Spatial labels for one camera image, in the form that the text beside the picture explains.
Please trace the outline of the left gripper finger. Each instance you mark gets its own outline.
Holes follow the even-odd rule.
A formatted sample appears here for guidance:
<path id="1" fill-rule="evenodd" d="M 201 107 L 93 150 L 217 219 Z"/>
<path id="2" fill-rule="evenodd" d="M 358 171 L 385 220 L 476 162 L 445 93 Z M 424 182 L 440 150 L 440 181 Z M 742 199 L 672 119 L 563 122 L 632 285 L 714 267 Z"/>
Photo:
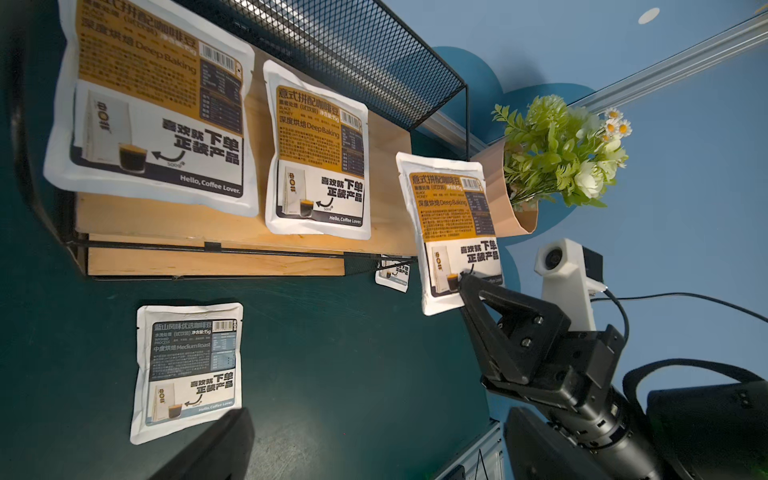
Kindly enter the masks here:
<path id="1" fill-rule="evenodd" d="M 248 409 L 227 411 L 150 479 L 244 479 L 254 439 Z"/>

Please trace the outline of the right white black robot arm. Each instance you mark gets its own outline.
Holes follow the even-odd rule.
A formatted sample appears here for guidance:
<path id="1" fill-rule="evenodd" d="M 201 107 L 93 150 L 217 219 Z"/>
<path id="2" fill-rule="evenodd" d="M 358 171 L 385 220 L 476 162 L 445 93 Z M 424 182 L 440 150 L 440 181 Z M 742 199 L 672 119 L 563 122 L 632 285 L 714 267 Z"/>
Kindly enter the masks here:
<path id="1" fill-rule="evenodd" d="M 461 313 L 482 385 L 516 406 L 504 441 L 518 479 L 763 479 L 767 383 L 739 367 L 690 360 L 721 385 L 655 390 L 639 384 L 657 361 L 613 377 L 625 337 L 575 330 L 557 305 L 472 275 Z"/>

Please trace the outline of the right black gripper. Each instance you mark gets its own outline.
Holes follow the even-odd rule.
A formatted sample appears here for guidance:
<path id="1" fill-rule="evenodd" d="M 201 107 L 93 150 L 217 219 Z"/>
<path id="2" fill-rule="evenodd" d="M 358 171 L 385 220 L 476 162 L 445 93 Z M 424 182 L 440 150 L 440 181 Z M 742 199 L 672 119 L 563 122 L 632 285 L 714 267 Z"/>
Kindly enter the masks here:
<path id="1" fill-rule="evenodd" d="M 571 331 L 557 305 L 465 275 L 460 312 L 491 393 L 525 402 L 578 459 L 612 479 L 660 479 L 663 462 L 612 385 L 624 347 L 613 327 Z"/>

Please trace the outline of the yellow coffee bag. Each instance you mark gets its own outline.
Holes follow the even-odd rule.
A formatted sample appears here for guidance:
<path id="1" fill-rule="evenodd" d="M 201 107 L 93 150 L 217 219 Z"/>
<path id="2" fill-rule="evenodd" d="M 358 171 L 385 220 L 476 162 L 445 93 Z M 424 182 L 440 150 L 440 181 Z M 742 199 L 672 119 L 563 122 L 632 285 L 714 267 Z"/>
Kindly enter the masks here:
<path id="1" fill-rule="evenodd" d="M 63 1 L 59 14 L 66 49 L 44 177 L 256 216 L 252 48 L 172 1 Z"/>
<path id="2" fill-rule="evenodd" d="M 263 65 L 274 155 L 265 224 L 277 235 L 371 238 L 369 110 Z"/>
<path id="3" fill-rule="evenodd" d="M 419 246 L 424 315 L 461 307 L 465 275 L 501 285 L 500 247 L 482 165 L 403 152 L 396 165 Z"/>

